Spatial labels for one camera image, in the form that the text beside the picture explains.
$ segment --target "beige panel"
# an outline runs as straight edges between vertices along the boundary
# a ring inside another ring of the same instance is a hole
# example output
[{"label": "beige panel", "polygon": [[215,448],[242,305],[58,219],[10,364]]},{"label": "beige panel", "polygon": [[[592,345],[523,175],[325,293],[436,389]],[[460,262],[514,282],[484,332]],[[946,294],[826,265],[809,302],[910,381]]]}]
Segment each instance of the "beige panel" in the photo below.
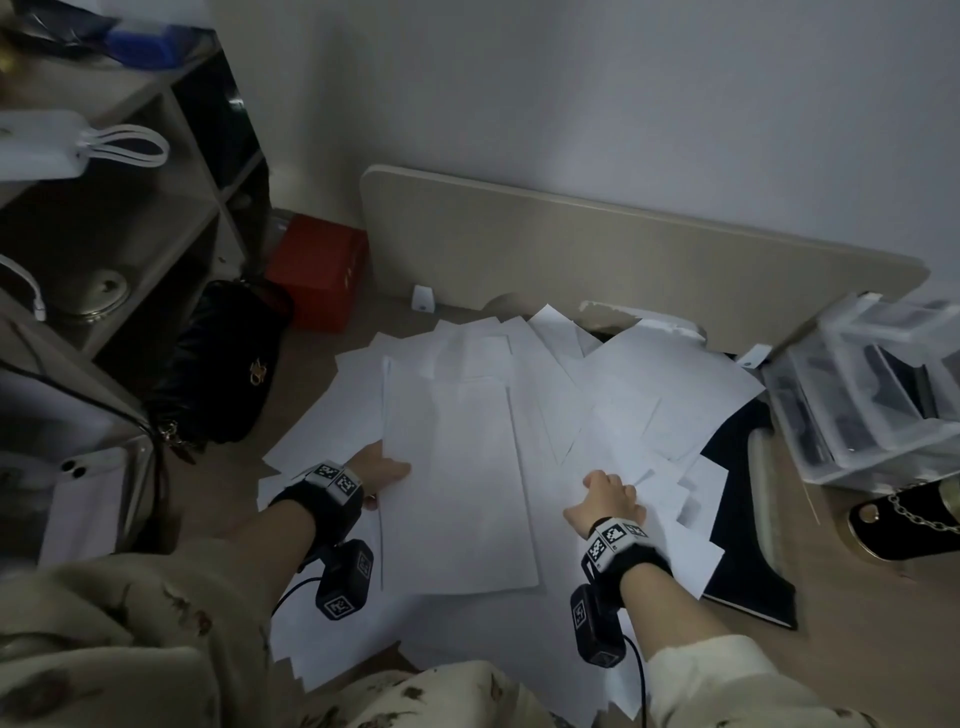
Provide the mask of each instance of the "beige panel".
[{"label": "beige panel", "polygon": [[385,293],[428,285],[440,303],[533,313],[583,301],[679,316],[708,345],[777,345],[840,297],[898,298],[916,258],[374,165],[360,182],[373,271]]}]

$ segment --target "black handbag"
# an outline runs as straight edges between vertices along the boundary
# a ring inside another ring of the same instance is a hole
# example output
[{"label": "black handbag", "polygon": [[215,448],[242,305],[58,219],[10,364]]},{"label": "black handbag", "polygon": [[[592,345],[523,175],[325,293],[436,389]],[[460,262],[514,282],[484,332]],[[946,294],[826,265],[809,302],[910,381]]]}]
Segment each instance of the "black handbag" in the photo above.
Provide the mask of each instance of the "black handbag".
[{"label": "black handbag", "polygon": [[144,402],[181,458],[208,442],[242,440],[263,409],[294,303],[264,279],[206,285],[163,375]]}]

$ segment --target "round metal object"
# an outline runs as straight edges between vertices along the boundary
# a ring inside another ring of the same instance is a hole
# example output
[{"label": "round metal object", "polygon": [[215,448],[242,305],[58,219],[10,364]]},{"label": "round metal object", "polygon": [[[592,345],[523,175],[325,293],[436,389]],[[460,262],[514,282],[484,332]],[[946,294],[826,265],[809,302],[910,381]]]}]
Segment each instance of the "round metal object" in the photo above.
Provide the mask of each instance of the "round metal object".
[{"label": "round metal object", "polygon": [[50,305],[65,318],[80,322],[102,319],[130,295],[130,285],[120,273],[107,268],[66,281],[50,295]]},{"label": "round metal object", "polygon": [[880,520],[880,509],[873,503],[867,503],[856,512],[856,515],[864,523],[876,523]]}]

